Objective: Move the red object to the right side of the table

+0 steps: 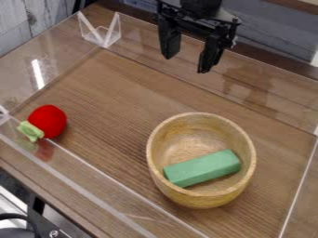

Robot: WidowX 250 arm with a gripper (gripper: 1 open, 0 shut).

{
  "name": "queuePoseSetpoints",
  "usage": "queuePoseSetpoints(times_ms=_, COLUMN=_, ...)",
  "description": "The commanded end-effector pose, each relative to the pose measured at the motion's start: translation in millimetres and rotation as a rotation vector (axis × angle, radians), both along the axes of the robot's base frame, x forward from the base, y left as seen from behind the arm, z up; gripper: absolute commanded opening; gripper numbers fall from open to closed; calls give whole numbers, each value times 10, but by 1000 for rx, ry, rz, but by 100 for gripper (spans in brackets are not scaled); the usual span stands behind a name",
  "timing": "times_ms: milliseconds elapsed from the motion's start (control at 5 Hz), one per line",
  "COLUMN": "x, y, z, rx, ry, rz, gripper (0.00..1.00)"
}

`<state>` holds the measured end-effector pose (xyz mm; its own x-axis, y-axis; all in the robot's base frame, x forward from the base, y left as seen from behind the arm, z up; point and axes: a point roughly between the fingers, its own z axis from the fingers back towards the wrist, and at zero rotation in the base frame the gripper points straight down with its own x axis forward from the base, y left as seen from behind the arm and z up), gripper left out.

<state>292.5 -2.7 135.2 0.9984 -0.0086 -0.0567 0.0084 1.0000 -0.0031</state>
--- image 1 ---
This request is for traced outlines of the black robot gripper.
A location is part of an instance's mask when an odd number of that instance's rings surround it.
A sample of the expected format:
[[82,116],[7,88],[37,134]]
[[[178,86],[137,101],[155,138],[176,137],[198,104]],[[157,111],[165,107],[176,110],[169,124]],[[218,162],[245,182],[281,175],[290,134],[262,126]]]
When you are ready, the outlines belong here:
[[192,32],[206,35],[200,56],[198,73],[209,73],[220,63],[224,49],[237,44],[241,19],[222,7],[222,0],[157,0],[161,50],[170,60],[181,51],[182,33],[178,23]]

